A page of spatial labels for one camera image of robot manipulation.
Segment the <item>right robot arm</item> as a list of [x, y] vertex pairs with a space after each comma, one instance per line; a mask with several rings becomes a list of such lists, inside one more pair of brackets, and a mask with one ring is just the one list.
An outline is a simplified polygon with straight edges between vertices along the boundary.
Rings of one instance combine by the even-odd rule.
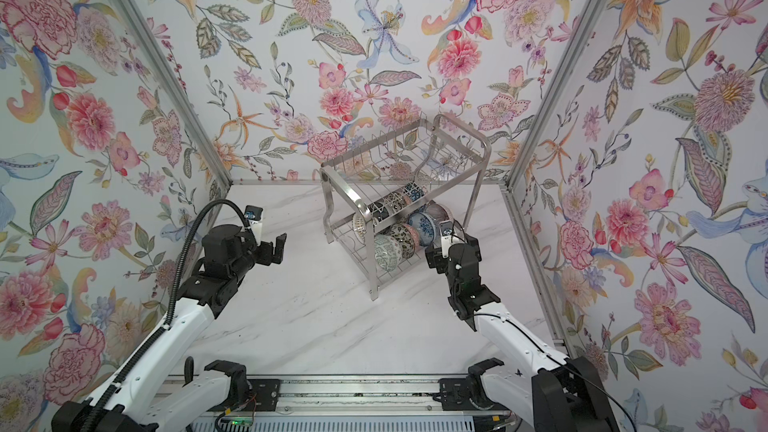
[[502, 406], [535, 431], [618, 431], [596, 367], [570, 358], [536, 336], [482, 283], [479, 242], [445, 236], [425, 250], [428, 267], [444, 275], [456, 317], [502, 353], [468, 368], [469, 401], [479, 409]]

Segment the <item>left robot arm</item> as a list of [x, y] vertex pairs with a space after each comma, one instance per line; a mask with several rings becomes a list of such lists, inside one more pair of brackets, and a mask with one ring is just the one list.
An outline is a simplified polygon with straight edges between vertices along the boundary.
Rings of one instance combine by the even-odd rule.
[[196, 271], [180, 286], [162, 324], [107, 382], [53, 416], [55, 431], [181, 431], [214, 409], [233, 411], [253, 396], [245, 365], [216, 359], [179, 390], [155, 396], [175, 365], [227, 307], [255, 266], [282, 263], [287, 236], [259, 241], [242, 226], [225, 224], [202, 240]]

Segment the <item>blue triangle pattern bowl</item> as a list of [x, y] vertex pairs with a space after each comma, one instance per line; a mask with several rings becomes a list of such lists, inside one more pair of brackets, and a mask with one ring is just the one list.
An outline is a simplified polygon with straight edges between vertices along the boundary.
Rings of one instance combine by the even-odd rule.
[[424, 198], [427, 193], [426, 189], [423, 186], [415, 182], [409, 182], [408, 184], [406, 184], [403, 187], [402, 192], [410, 203], [418, 202], [419, 200]]

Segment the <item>dark navy petal bowl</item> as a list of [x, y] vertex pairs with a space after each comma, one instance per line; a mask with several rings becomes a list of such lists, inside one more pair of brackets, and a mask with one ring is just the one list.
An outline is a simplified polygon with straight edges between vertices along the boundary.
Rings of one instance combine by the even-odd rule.
[[370, 211], [373, 216], [373, 221], [378, 224], [382, 221], [387, 220], [388, 218], [392, 217], [394, 212], [391, 210], [390, 206], [387, 205], [384, 201], [378, 200], [374, 201], [370, 205]]

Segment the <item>light blue floral bowl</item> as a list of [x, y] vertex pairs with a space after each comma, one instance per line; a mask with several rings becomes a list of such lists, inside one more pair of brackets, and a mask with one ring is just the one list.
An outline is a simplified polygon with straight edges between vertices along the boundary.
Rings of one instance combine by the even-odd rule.
[[419, 244], [422, 247], [426, 248], [435, 243], [438, 236], [438, 226], [429, 214], [414, 212], [408, 217], [407, 223], [416, 230]]

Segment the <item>pale green pattern bowl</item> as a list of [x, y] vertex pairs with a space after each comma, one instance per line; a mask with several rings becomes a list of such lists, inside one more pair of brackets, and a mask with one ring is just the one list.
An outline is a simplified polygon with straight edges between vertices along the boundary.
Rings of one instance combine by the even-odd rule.
[[386, 234], [377, 234], [374, 237], [375, 261], [384, 272], [393, 272], [402, 259], [400, 243]]

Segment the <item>purple striped bowl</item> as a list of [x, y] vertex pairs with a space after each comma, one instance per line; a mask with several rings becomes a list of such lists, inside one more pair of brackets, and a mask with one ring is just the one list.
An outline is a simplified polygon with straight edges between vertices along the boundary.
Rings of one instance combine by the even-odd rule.
[[443, 222], [453, 221], [452, 213], [445, 206], [435, 201], [430, 201], [425, 206], [424, 213], [430, 216], [437, 225], [440, 225]]

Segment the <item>steel two-tier dish rack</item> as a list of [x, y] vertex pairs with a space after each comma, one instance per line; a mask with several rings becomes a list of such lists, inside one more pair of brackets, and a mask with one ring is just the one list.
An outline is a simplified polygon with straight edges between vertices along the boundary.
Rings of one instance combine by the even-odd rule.
[[[459, 185], [472, 187], [465, 211], [456, 216], [458, 222], [467, 226], [491, 152], [491, 141], [482, 132], [459, 119], [438, 114], [432, 120], [420, 117], [382, 133], [321, 165], [325, 237], [330, 243], [339, 243], [353, 259], [368, 283], [371, 300], [377, 300], [384, 287], [418, 260], [416, 256], [401, 259], [393, 272], [382, 271], [375, 261], [374, 237], [406, 221], [430, 201], [439, 201]], [[391, 192], [403, 194], [402, 189], [409, 182], [423, 186], [427, 191], [425, 197], [376, 224], [370, 205], [383, 201]], [[358, 241], [353, 232], [354, 213], [366, 221], [364, 243]]]

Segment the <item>white lattice bowl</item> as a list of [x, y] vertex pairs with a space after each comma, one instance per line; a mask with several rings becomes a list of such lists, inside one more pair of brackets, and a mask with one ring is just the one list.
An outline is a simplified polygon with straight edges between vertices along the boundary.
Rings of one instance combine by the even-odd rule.
[[352, 229], [358, 241], [365, 242], [367, 232], [366, 221], [359, 213], [354, 213], [352, 218]]

